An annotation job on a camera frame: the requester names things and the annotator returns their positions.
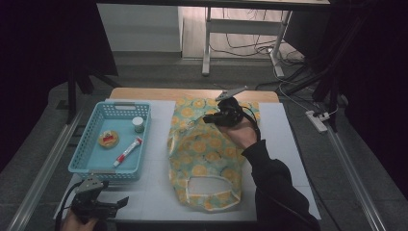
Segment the basket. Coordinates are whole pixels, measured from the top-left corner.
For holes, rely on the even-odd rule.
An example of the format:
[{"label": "basket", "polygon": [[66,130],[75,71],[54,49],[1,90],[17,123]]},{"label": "basket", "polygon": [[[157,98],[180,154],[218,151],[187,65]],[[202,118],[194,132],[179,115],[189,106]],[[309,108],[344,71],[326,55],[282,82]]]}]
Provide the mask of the basket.
[{"label": "basket", "polygon": [[[151,107],[148,103],[99,102],[90,116],[68,170],[86,179],[90,174],[99,180],[137,181],[143,162],[144,150],[148,138],[151,120]],[[144,120],[144,131],[136,133],[132,119],[141,116]],[[98,137],[106,130],[118,133],[119,142],[110,149],[98,143]],[[114,167],[116,158],[128,146],[140,137],[143,142],[137,146],[126,159]]]}]

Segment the yellow floral bag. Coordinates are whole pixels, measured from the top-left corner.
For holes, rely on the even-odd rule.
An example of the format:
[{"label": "yellow floral bag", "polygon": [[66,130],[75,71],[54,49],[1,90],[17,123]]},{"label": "yellow floral bag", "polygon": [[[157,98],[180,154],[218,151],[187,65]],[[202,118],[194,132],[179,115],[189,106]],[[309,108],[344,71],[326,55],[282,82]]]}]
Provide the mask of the yellow floral bag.
[{"label": "yellow floral bag", "polygon": [[[259,119],[257,103],[240,103]],[[182,204],[207,211],[227,209],[241,201],[241,166],[244,157],[205,114],[217,112],[214,99],[180,98],[176,102],[167,141],[169,179]],[[227,190],[211,193],[189,192],[193,178],[215,178],[229,185]]]}]

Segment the gray carpet floor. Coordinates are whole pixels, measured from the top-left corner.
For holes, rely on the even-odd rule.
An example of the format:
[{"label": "gray carpet floor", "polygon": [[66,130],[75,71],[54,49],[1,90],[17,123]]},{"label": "gray carpet floor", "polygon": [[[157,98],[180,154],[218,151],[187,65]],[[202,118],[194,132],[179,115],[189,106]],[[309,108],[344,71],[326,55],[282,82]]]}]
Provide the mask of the gray carpet floor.
[{"label": "gray carpet floor", "polygon": [[[116,56],[119,77],[113,77],[123,87],[171,88],[171,89],[232,89],[249,86],[254,90],[258,84],[276,81],[272,75],[270,62],[212,60],[211,75],[201,76],[200,61],[182,60],[177,57],[126,58]],[[290,75],[295,66],[284,68]],[[25,230],[53,230],[53,216],[62,200],[71,178],[67,166],[75,151],[82,131],[88,122],[94,105],[109,97],[112,87],[91,77],[95,90],[91,95],[78,91],[79,104],[84,106],[84,114],[73,136],[64,150],[56,170],[51,177],[38,206],[33,212]],[[277,85],[259,88],[276,90]],[[292,97],[280,97],[288,119],[293,127],[301,157],[310,177],[315,200],[322,217],[321,230],[372,230],[360,201],[357,199],[338,155],[327,134],[320,134],[305,116],[304,107],[314,109],[311,104],[313,86],[301,90]],[[15,212],[35,180],[57,136],[67,120],[67,85],[62,84],[49,92],[49,103],[30,136],[15,154],[11,162],[0,174],[0,230],[6,230]],[[374,205],[382,217],[387,230],[408,230],[408,203],[400,193],[387,171],[381,166],[344,116],[344,107],[337,111],[339,136],[343,139],[350,159],[363,179],[364,186],[372,197]],[[110,229],[117,227],[110,223]],[[204,230],[179,227],[167,230]],[[134,230],[150,230],[147,226]]]}]

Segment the person's hand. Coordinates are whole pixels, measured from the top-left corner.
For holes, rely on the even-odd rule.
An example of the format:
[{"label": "person's hand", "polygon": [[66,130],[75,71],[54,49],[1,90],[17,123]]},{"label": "person's hand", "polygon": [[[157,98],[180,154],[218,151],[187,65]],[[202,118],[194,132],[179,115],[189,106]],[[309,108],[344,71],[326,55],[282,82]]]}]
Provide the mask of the person's hand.
[{"label": "person's hand", "polygon": [[251,122],[245,117],[234,127],[218,126],[217,128],[221,133],[228,135],[234,144],[243,149],[246,149],[248,146],[254,144],[257,140],[256,133]]},{"label": "person's hand", "polygon": [[81,220],[71,211],[68,210],[66,214],[65,221],[63,224],[62,231],[92,231],[95,226],[97,218],[91,218],[86,224],[81,222]]}]

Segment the black sleeve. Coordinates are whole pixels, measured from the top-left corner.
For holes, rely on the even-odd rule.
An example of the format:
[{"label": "black sleeve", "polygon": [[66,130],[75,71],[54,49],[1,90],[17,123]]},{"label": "black sleeve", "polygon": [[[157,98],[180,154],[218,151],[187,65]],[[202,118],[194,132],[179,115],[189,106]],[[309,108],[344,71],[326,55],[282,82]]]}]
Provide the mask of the black sleeve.
[{"label": "black sleeve", "polygon": [[309,201],[293,187],[288,167],[270,159],[265,140],[242,154],[252,165],[257,220],[262,230],[320,230],[309,213]]}]

